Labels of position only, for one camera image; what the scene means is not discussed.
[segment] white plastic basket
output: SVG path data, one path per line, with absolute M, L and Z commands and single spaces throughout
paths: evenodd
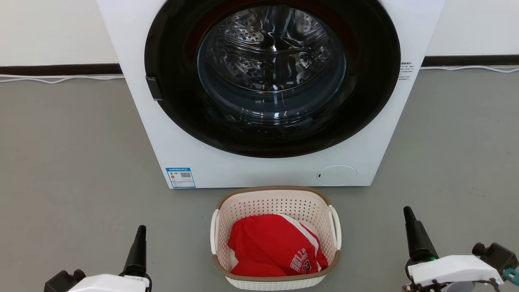
M 287 277 L 246 277 L 230 273 L 227 242 L 233 224 L 241 218 L 285 214 L 311 224 L 317 231 L 328 268 L 319 273 Z M 342 236 L 337 212 L 321 192 L 307 187 L 257 187 L 226 196 L 211 220 L 211 251 L 216 267 L 235 287 L 246 290 L 279 291 L 317 285 L 337 265 Z

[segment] washing machine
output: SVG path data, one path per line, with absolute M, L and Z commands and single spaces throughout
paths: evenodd
M 370 185 L 445 0 L 98 0 L 170 188 Z

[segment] white wall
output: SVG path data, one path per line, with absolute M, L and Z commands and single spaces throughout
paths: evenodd
M 512 54 L 519 0 L 447 0 L 427 52 Z M 117 63 L 95 0 L 2 0 L 0 66 L 89 63 Z

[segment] black baseboard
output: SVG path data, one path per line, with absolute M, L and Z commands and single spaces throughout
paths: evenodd
M 437 66 L 502 66 L 519 65 L 519 55 L 488 56 L 427 56 L 422 67 Z M 0 67 L 0 74 L 9 75 L 113 75 L 122 74 L 119 64 L 71 64 L 51 66 Z

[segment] white cable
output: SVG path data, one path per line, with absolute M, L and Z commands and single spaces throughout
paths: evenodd
M 74 76 L 21 76 L 21 75 L 0 75 L 0 78 L 12 78 L 12 79 L 5 79 L 0 80 L 0 83 L 4 82 L 12 82 L 12 81 L 22 81 L 22 80 L 32 80 L 32 81 L 38 81 L 43 82 L 47 84 L 56 84 L 60 83 L 66 80 L 74 79 L 74 78 L 80 78 L 80 79 L 94 79 L 94 80 L 114 80 L 114 79 L 122 79 L 124 78 L 123 75 L 110 75 L 110 76 L 86 76 L 86 75 L 74 75 Z M 49 81 L 45 79 L 56 79 L 59 78 L 59 80 L 56 81 Z
M 420 70 L 447 70 L 447 71 L 455 71 L 455 70 L 462 70 L 462 69 L 486 69 L 491 70 L 499 73 L 512 73 L 519 71 L 519 68 L 517 67 L 511 67 L 515 68 L 513 70 L 500 70 L 497 68 L 492 67 L 485 67 L 485 66 L 462 66 L 462 67 L 421 67 Z

